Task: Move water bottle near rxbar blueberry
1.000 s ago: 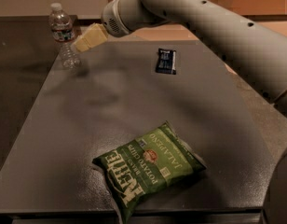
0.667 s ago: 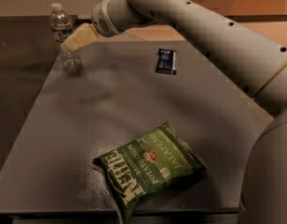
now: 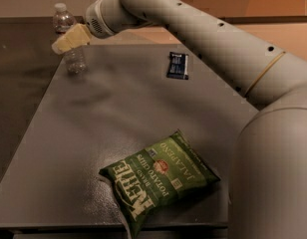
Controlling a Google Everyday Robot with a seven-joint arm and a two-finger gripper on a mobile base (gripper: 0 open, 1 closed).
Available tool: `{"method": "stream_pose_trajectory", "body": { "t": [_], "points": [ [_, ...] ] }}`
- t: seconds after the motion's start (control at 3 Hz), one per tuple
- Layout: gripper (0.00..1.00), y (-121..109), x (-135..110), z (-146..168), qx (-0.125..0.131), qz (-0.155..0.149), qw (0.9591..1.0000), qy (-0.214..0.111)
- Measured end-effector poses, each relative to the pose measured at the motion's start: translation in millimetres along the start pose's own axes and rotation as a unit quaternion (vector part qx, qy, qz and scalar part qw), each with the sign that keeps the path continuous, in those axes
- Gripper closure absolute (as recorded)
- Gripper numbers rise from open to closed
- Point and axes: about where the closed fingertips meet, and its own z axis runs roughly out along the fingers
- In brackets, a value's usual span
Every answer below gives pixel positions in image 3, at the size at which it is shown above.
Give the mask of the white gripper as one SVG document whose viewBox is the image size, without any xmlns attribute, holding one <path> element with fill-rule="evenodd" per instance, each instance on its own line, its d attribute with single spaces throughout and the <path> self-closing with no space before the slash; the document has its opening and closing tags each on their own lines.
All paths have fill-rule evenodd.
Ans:
<svg viewBox="0 0 307 239">
<path fill-rule="evenodd" d="M 85 22 L 90 30 L 86 25 L 80 23 L 72 26 L 55 26 L 54 30 L 58 37 L 52 44 L 52 50 L 56 54 L 64 54 L 72 49 L 88 44 L 92 39 L 92 34 L 99 39 L 107 39 L 114 36 L 115 33 L 106 24 L 102 16 L 101 5 L 102 1 L 97 0 L 86 10 Z"/>
</svg>

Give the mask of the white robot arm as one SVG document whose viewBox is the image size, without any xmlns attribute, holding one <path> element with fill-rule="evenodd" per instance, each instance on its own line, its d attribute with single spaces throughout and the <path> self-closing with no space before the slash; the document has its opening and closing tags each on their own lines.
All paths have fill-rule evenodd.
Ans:
<svg viewBox="0 0 307 239">
<path fill-rule="evenodd" d="M 307 239 L 307 62 L 181 0 L 98 0 L 52 48 L 62 54 L 150 24 L 259 110 L 233 156 L 228 238 Z"/>
</svg>

